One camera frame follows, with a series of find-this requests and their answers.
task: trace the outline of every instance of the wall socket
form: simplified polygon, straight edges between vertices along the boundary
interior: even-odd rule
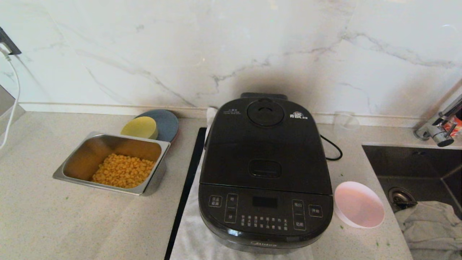
[[[10,48],[11,53],[10,55],[18,55],[21,54],[19,48],[14,44],[14,42],[8,37],[6,32],[0,27],[0,43],[4,43]]]

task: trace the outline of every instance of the rice cooker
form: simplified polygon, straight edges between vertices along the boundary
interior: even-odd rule
[[[333,198],[310,113],[285,95],[244,93],[223,105],[206,141],[199,208],[231,248],[277,252],[315,242]]]

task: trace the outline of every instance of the quartz countertop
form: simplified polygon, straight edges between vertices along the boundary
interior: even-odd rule
[[[166,156],[167,172],[151,196],[137,197],[52,178],[58,166],[91,131],[118,134],[132,116],[27,112],[11,128],[0,151],[0,259],[163,259],[197,131],[206,119],[180,119],[180,131]],[[385,220],[356,229],[335,214],[311,245],[315,259],[411,260],[393,211],[361,145],[437,148],[416,139],[411,129],[361,127],[335,135],[318,129],[343,150],[328,162],[333,190],[357,181],[385,205]],[[461,142],[448,149],[462,148]],[[327,157],[333,147],[324,143]]]

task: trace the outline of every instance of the sink drain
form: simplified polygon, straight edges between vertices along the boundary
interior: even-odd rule
[[[389,189],[388,200],[393,208],[393,212],[417,205],[417,201],[414,196],[412,196],[408,190],[401,187],[393,187]]]

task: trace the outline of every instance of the pink bowl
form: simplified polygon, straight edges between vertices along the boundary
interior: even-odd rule
[[[365,185],[347,181],[340,183],[334,193],[334,211],[346,224],[371,229],[382,224],[385,210],[380,198]]]

